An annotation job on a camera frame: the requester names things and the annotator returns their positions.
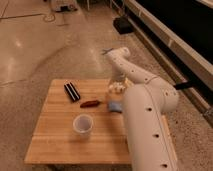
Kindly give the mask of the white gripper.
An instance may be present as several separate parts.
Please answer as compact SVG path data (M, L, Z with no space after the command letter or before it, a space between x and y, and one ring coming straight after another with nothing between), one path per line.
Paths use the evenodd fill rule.
M122 95L125 92L125 90L122 93L119 93L119 94L112 93L112 92L109 91L109 85L113 84L114 82L119 82L119 83L123 84L125 86L125 90L126 90L126 88L127 88L126 76L119 71L113 71L111 79L110 79L109 84L108 84L107 99L108 100L121 100Z

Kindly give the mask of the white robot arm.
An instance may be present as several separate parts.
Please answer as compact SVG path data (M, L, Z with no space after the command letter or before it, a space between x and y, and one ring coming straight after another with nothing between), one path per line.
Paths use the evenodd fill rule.
M179 94L172 84L131 63L127 47L106 53L108 61L127 77L122 112L133 171L179 171L178 160L164 126L164 113L177 107Z

